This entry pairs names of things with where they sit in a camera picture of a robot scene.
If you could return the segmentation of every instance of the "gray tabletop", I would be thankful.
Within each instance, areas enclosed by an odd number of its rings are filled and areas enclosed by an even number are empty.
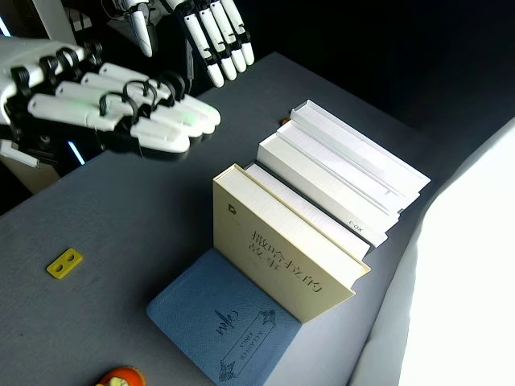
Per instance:
[[[150,321],[146,305],[212,246],[212,178],[250,163],[258,143],[308,98],[431,177],[426,139],[269,55],[202,96],[222,124],[185,160],[107,152],[0,218],[2,383],[87,386],[129,364],[149,385],[211,384]],[[303,326],[269,386],[348,381],[425,200],[366,258],[373,271],[353,287],[358,295]],[[45,269],[70,247],[84,261],[57,281]]]

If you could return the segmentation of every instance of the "blue book cover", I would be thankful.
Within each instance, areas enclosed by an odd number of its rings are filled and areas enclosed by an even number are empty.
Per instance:
[[[220,386],[263,385],[301,326],[215,249],[158,295],[147,313]]]

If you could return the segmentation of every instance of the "book lying flat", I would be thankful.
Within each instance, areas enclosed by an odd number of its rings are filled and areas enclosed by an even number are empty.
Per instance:
[[[215,248],[302,323],[353,296],[370,270],[237,165],[213,195]]]
[[[350,158],[357,167],[406,197],[416,195],[430,180],[374,141],[316,103],[307,101],[291,112],[291,119],[328,149]]]
[[[214,249],[160,293],[147,313],[218,386],[262,386],[301,327]]]
[[[277,134],[281,139],[309,157],[309,159],[332,173],[340,181],[355,187],[362,194],[367,195],[388,211],[397,213],[410,205],[410,199],[399,195],[397,192],[372,179],[349,161],[304,133],[294,121],[286,123],[277,130]]]
[[[250,165],[245,172],[282,201],[292,207],[297,213],[315,225],[324,235],[334,240],[345,252],[356,259],[363,257],[370,250],[370,245],[349,231],[346,227],[335,221],[315,205],[304,199],[287,187],[284,183],[267,173],[260,166]]]
[[[398,222],[398,213],[374,206],[277,134],[259,144],[257,160],[344,224],[357,225],[367,240],[365,233],[383,233]]]

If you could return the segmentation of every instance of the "round orange toy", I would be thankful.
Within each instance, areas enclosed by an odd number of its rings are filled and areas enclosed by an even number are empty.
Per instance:
[[[104,375],[97,386],[109,386],[111,380],[124,380],[128,386],[146,386],[145,377],[137,368],[114,368]]]

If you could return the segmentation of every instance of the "light strip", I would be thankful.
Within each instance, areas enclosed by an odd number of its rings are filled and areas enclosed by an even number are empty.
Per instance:
[[[82,158],[82,156],[80,155],[79,153],[79,150],[77,150],[77,148],[75,147],[75,143],[73,142],[68,142],[68,145],[70,146],[70,149],[72,149],[73,153],[75,154],[75,156],[77,157],[77,159],[79,160],[79,163],[81,165],[84,165],[86,162],[84,162],[84,159]]]
[[[2,33],[4,34],[4,36],[10,38],[10,32],[9,30],[7,29],[7,26],[6,24],[3,22],[2,20],[2,16],[0,16],[0,31],[2,31]]]

